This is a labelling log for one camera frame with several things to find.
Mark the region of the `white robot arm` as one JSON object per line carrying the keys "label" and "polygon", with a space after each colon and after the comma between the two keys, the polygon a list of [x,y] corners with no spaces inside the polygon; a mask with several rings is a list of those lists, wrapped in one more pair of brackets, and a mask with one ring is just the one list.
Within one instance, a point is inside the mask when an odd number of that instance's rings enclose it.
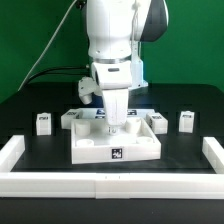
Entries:
{"label": "white robot arm", "polygon": [[165,0],[87,0],[91,76],[79,82],[79,97],[85,104],[102,97],[111,134],[126,123],[129,93],[147,86],[139,44],[158,40],[168,22]]}

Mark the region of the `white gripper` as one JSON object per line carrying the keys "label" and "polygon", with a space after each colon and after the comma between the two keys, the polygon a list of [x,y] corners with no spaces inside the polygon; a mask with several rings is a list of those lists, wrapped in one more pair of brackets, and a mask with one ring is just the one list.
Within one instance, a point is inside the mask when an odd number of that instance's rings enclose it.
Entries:
{"label": "white gripper", "polygon": [[93,62],[92,76],[102,93],[108,133],[119,134],[119,127],[127,119],[129,88],[131,87],[131,62],[103,64]]}

